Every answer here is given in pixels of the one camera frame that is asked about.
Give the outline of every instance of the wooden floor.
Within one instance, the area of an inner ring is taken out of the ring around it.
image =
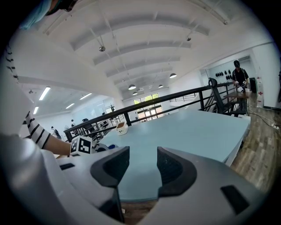
[[[256,95],[249,100],[251,126],[243,147],[239,150],[231,168],[251,182],[256,188],[267,192],[274,182],[277,171],[281,168],[281,132],[269,127],[272,122],[262,119],[252,113],[259,114],[271,121],[277,120],[281,125],[281,112],[256,108]],[[125,223],[138,223],[157,201],[145,203],[122,203],[126,210]]]

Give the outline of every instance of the black t-shirt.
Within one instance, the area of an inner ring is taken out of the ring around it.
[[[243,81],[245,81],[247,78],[249,78],[246,70],[240,68],[240,71],[238,72],[236,69],[232,72],[232,80],[238,81],[239,85],[243,84]]]

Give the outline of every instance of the striped sleeve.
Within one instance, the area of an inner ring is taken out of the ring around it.
[[[41,127],[35,120],[33,114],[29,112],[25,118],[31,139],[43,149],[47,143],[50,133]]]

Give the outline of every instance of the black rectangular slot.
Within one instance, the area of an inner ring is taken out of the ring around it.
[[[60,168],[61,170],[66,170],[66,169],[69,169],[71,167],[74,167],[74,165],[72,163],[67,163],[67,164],[63,164],[63,165],[60,165]]]
[[[232,206],[236,215],[241,213],[249,206],[249,203],[246,201],[246,199],[233,185],[221,187],[220,189],[228,200],[229,204]]]

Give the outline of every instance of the white ceiling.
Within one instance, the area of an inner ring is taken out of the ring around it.
[[[143,94],[183,76],[188,68],[182,58],[189,51],[243,17],[236,2],[80,0],[71,12],[58,11],[36,28],[111,79],[126,99],[135,91],[128,90],[132,83],[144,88]],[[100,44],[105,52],[98,50]],[[170,79],[171,73],[178,76]]]
[[[36,116],[69,112],[90,98],[95,97],[94,94],[91,94],[90,96],[80,100],[80,98],[88,94],[88,92],[52,86],[44,99],[39,101],[39,98],[46,86],[26,83],[21,83],[20,86],[24,93],[34,102],[34,107],[39,107]],[[72,103],[74,103],[74,105],[71,108],[66,109],[66,107]]]

